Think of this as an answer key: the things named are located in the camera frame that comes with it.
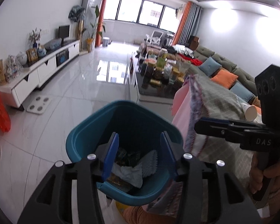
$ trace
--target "potted plant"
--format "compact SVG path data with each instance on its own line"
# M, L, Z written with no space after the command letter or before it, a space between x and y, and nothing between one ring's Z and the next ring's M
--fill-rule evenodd
M99 10L99 7L96 5L96 20L95 20L95 23L94 23L94 24L90 23L90 25L91 25L91 27L92 27L91 34L90 34L90 32L88 31L88 29L86 29L86 28L84 28L84 29L82 30L82 34L83 34L84 32L87 31L87 32L88 32L88 35L89 35L89 38L86 39L86 41L87 41L87 50L88 50L88 52L91 52L91 51L92 51L92 47L93 47L92 44L93 44L93 40L94 40L93 37L95 36L96 30L97 30L97 28L98 28L98 26L99 26L100 24L102 24L103 30L104 30L104 32L106 32L105 24L104 24L104 23L100 23L100 24L99 24L99 23L97 22L99 16L100 16L100 10ZM98 34L99 34L101 37L103 37L103 32L102 32L102 31L99 31Z
M33 48L37 48L37 41L39 41L41 38L41 29L39 29L39 32L37 32L37 28L35 30L32 30L32 32L29 34L29 41L31 42Z

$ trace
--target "gray plaid blanket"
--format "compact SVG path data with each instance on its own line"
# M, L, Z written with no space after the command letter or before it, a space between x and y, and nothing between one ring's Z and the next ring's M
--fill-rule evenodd
M215 163L219 159L223 160L228 170L233 172L246 188L253 153L240 149L239 144L227 142L222 138L198 135L194 131L194 124L201 117L245 120L238 97L206 77L191 75L186 80L191 95L191 114L184 150L205 162ZM182 184L173 181L159 198L143 206L143 209L154 214L176 217L181 192ZM207 208L207 185L204 185L203 221L206 221Z

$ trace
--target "tv stand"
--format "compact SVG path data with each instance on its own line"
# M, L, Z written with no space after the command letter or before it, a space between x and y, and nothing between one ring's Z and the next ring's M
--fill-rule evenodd
M46 82L56 74L58 70L79 55L80 41L64 41L65 45L40 58L29 67L24 67L23 72L9 84L0 86L0 96L5 104L22 109L22 103L35 88L43 88ZM69 59L61 65L56 65L56 54L63 50L69 50Z

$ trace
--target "teal plastic basket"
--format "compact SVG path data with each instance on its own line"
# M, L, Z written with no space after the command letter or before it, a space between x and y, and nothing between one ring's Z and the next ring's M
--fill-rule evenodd
M141 157L158 152L157 172L143 179L140 189L126 194L108 182L97 188L112 199L129 206L142 206L154 201L170 180L160 149L161 132L167 131L174 143L183 144L179 130L155 113L130 101L115 101L101 108L75 127L66 139L66 152L72 162L80 161L107 143L113 132L119 135L119 147L126 151L141 151Z

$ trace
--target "screw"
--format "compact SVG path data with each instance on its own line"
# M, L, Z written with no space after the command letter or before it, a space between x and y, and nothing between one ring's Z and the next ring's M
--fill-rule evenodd
M217 165L223 167L225 165L225 162L223 160L218 160Z
M89 154L89 155L87 156L87 159L88 159L88 160L94 160L94 159L96 159L96 155L93 154L93 153L91 153L91 154Z
M185 153L184 154L184 158L185 159L191 159L193 156L192 156L192 154L191 153Z
M63 166L63 161L57 161L55 162L56 167L62 167Z

